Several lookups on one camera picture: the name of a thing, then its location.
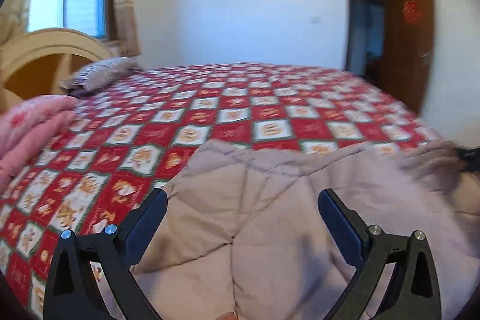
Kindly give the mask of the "red cartoon patchwork bedspread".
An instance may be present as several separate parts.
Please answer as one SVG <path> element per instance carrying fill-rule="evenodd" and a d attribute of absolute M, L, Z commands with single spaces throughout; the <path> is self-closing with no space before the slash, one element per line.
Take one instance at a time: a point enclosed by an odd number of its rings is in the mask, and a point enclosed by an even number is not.
<path fill-rule="evenodd" d="M 58 234 L 119 222 L 207 140 L 316 154 L 368 140 L 395 154 L 438 137 L 388 93 L 323 67 L 137 72 L 80 101 L 76 112 L 1 193 L 1 272 L 36 319 Z"/>

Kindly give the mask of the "striped pillow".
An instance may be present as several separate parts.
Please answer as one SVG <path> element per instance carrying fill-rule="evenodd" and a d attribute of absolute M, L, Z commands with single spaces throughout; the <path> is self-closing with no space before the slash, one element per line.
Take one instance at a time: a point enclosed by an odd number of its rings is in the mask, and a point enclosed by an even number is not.
<path fill-rule="evenodd" d="M 73 97 L 88 97 L 115 82 L 144 71 L 135 58 L 118 57 L 92 62 L 59 83 L 60 89 Z"/>

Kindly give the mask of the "red double happiness sticker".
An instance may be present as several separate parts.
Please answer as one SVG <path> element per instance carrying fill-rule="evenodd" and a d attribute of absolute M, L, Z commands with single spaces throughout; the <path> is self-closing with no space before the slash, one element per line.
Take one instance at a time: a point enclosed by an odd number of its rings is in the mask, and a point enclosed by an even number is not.
<path fill-rule="evenodd" d="M 405 23 L 418 24 L 422 11 L 417 0 L 405 0 L 402 4 L 402 16 Z"/>

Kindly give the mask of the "cream and wood headboard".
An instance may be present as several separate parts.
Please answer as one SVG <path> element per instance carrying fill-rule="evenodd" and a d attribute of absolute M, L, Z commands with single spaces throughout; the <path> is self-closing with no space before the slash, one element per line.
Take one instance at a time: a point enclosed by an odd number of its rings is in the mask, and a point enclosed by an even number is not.
<path fill-rule="evenodd" d="M 62 80 L 114 56 L 100 40 L 68 28 L 41 29 L 9 40 L 1 46 L 1 112 L 32 97 L 60 94 Z"/>

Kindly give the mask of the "beige quilted down jacket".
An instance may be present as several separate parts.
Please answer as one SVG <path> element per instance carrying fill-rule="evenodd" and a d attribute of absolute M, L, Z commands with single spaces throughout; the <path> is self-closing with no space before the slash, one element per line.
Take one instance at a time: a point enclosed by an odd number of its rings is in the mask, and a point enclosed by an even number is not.
<path fill-rule="evenodd" d="M 442 317 L 479 285 L 479 191 L 453 145 L 385 156 L 367 143 L 326 155 L 210 140 L 165 187 L 168 211 L 133 276 L 164 319 L 322 319 L 354 269 L 317 209 L 331 188 L 385 232 L 429 241 Z"/>

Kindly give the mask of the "beige curtain left of window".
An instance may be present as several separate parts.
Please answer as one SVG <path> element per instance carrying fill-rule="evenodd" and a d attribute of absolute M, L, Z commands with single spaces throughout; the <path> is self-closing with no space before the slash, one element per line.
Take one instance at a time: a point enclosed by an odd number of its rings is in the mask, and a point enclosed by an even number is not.
<path fill-rule="evenodd" d="M 1 6 L 1 45 L 24 34 L 29 23 L 30 0 L 5 0 Z"/>

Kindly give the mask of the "pink folded quilt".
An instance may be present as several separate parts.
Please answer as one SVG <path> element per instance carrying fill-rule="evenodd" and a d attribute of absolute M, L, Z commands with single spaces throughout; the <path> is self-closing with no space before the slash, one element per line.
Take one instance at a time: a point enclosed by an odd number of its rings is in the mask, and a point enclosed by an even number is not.
<path fill-rule="evenodd" d="M 1 117 L 1 190 L 76 117 L 79 100 L 42 95 L 23 101 Z"/>

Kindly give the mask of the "brown wooden door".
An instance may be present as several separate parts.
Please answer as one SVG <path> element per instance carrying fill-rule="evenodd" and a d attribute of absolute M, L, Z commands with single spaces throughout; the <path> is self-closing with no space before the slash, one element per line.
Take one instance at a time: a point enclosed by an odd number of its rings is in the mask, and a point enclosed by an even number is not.
<path fill-rule="evenodd" d="M 422 65 L 421 56 L 434 44 L 434 0 L 417 0 L 421 10 L 418 24 L 404 22 L 405 0 L 385 0 L 384 46 L 379 61 L 380 88 L 419 114 L 429 82 L 431 66 Z"/>

